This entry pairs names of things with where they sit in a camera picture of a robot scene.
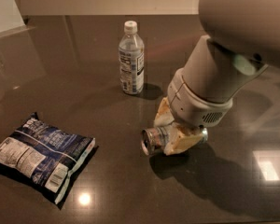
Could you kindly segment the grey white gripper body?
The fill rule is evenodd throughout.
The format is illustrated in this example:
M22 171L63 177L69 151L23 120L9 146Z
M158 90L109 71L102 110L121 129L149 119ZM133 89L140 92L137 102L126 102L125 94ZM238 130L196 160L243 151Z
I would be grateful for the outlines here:
M180 68L167 89L167 99L175 121L190 127L206 128L218 125L232 108L232 99L223 104L205 101L187 86Z

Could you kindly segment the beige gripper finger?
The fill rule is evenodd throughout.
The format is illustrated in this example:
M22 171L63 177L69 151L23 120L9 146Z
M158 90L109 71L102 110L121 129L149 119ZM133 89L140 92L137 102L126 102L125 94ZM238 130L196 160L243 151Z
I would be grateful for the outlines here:
M161 100L157 114L155 116L154 126L155 127L167 126L167 125L171 124L174 120L175 119L171 113L168 99L166 97L164 97Z
M169 140L163 151L167 156L180 154L203 140L202 128L189 128L175 122L169 126L168 134Z

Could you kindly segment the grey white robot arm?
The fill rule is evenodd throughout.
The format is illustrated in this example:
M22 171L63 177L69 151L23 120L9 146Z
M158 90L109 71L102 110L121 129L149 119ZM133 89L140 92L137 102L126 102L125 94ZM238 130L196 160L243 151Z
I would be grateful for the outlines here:
M268 66L280 67L280 0L199 0L201 36L161 100L147 154L186 151L207 138L232 97Z

